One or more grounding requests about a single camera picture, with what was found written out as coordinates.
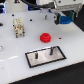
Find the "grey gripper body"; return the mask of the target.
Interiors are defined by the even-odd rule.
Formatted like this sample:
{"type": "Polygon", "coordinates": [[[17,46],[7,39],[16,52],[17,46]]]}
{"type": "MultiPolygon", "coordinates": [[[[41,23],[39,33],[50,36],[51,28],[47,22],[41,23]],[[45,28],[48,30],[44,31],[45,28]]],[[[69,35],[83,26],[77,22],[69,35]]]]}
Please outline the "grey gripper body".
{"type": "Polygon", "coordinates": [[[52,12],[74,11],[78,14],[83,5],[83,1],[56,1],[52,12]]]}

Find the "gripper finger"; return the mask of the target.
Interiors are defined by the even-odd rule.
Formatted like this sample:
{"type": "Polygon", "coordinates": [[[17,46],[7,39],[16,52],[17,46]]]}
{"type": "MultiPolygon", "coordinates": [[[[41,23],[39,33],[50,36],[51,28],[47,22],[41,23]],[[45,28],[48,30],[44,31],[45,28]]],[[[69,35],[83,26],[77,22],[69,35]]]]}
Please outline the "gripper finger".
{"type": "Polygon", "coordinates": [[[76,18],[76,13],[74,11],[71,11],[70,12],[70,19],[75,20],[75,18],[76,18]]]}
{"type": "Polygon", "coordinates": [[[55,16],[54,16],[55,24],[59,24],[60,23],[60,18],[61,18],[61,15],[59,13],[56,13],[55,16]]]}

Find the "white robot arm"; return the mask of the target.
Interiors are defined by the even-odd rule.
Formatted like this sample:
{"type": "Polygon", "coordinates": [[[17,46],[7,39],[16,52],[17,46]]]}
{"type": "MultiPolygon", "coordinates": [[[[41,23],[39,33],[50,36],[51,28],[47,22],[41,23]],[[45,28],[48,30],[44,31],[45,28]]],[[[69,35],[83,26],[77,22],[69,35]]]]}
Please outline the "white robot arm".
{"type": "Polygon", "coordinates": [[[84,6],[84,0],[36,0],[38,6],[48,5],[51,11],[56,15],[55,23],[59,24],[61,20],[60,12],[69,11],[69,18],[74,21],[79,11],[84,6]]]}

